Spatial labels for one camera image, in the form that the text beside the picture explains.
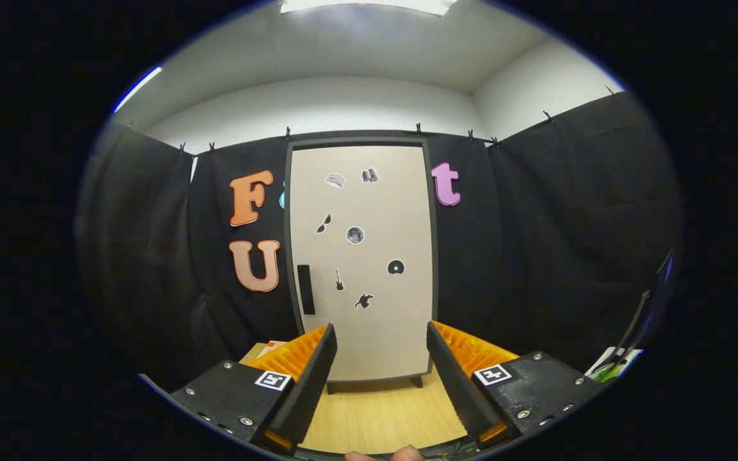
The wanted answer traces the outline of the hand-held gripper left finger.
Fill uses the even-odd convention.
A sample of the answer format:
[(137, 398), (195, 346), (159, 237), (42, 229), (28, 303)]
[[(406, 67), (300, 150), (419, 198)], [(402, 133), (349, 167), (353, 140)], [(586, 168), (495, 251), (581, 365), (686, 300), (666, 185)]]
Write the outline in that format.
[(248, 364), (224, 360), (169, 398), (225, 434), (278, 455), (305, 440), (338, 349), (325, 324)]

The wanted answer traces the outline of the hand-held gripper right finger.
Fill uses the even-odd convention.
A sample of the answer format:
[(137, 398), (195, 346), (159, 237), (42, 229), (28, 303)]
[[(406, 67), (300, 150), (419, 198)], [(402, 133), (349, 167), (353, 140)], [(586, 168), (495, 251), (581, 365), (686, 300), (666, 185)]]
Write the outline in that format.
[(605, 388), (549, 353), (518, 355), (438, 321), (427, 325), (427, 349), (457, 417), (478, 448), (532, 437)]

